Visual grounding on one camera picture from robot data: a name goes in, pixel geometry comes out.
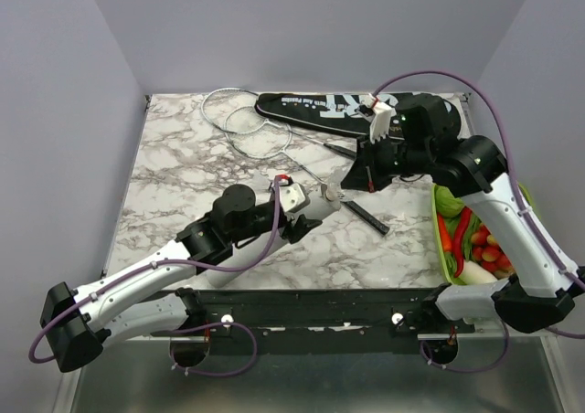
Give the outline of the white feather shuttlecock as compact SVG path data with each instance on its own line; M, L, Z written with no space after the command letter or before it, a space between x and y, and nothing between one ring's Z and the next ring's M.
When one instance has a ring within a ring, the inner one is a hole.
M346 176L346 169L337 167L321 184L321 197L336 205L341 205L344 202L351 200L349 195L341 186L341 182Z

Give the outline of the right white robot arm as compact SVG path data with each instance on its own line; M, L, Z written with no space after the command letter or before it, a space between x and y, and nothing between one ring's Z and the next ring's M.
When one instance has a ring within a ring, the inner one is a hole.
M487 284L447 284L420 310L422 325L443 331L464 318L499 318L530 334L562 322L582 294L584 269L553 241L512 179L512 165L488 138L462 138L457 110L419 94L390 107L366 95L356 109L369 132L356 141L347 190L377 192L402 175L429 175L446 186L495 236L515 269Z

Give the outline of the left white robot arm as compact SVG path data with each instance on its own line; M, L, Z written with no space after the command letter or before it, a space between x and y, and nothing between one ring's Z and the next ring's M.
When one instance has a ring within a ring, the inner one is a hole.
M233 316L211 316L192 290L158 293L201 276L220 288L286 245L319 227L340 203L322 186L308 193L288 175L268 186L269 199L256 200L247 185L230 185L203 217L187 225L155 253L116 274L75 289L61 282L47 293L41 331L28 358L43 363L42 340L63 373L78 370L118 341L148 334L183 334L241 327Z

